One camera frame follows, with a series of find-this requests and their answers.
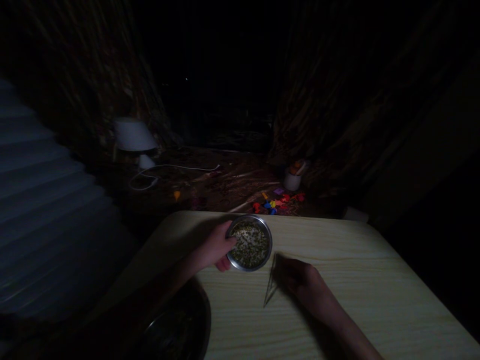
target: hand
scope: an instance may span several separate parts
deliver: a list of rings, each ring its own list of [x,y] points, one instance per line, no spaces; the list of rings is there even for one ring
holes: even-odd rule
[[[237,243],[235,237],[225,238],[231,223],[232,221],[227,221],[215,226],[203,244],[195,250],[195,257],[200,270],[213,264],[221,272],[230,269],[230,261],[226,254]]]
[[[319,271],[311,264],[280,256],[277,260],[278,281],[318,320],[327,326],[341,306]]]

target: table surface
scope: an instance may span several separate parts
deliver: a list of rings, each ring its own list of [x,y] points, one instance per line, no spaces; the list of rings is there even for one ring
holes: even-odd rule
[[[238,215],[180,211],[166,218],[90,314],[93,319]],[[365,223],[264,215],[273,250],[313,264],[387,359],[479,359],[480,346],[385,239]],[[273,256],[260,270],[198,273],[211,305],[206,359],[324,358],[306,320],[277,291],[264,308]]]

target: small container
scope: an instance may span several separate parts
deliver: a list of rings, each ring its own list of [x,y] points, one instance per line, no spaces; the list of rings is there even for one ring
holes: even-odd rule
[[[256,227],[258,227],[263,232],[266,239],[268,240],[268,251],[266,253],[266,257],[256,267],[244,267],[243,265],[239,264],[234,259],[234,257],[232,256],[232,254],[230,252],[226,255],[226,257],[228,258],[228,260],[230,261],[230,263],[234,267],[236,267],[237,269],[239,269],[241,271],[251,273],[251,272],[257,271],[258,269],[261,269],[267,263],[267,261],[270,259],[270,255],[272,253],[272,245],[273,245],[272,233],[270,232],[270,229],[269,229],[267,223],[265,222],[265,220],[263,220],[261,217],[253,215],[253,214],[246,214],[246,215],[242,215],[242,216],[237,217],[230,224],[230,227],[226,231],[226,237],[230,238],[232,236],[232,230],[234,229],[234,227],[236,225],[242,224],[242,223],[250,223],[250,224],[255,225]]]
[[[290,191],[297,191],[302,182],[302,175],[292,175],[288,169],[285,171],[285,180],[283,180],[283,186]]]

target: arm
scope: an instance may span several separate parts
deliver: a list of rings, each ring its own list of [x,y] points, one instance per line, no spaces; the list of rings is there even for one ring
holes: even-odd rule
[[[279,281],[317,320],[331,329],[349,358],[382,359],[313,265],[280,257],[277,267]]]
[[[122,358],[162,306],[197,272],[213,264],[221,271],[230,268],[225,254],[237,242],[234,237],[225,238],[230,224],[227,221],[215,227],[198,248],[89,323],[63,346],[61,354],[57,349],[50,350],[75,359],[94,353]]]

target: lamp shade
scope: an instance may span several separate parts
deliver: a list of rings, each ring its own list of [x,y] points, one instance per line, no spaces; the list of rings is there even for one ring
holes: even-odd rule
[[[146,151],[158,147],[147,125],[132,117],[117,117],[115,128],[116,146],[125,151]]]

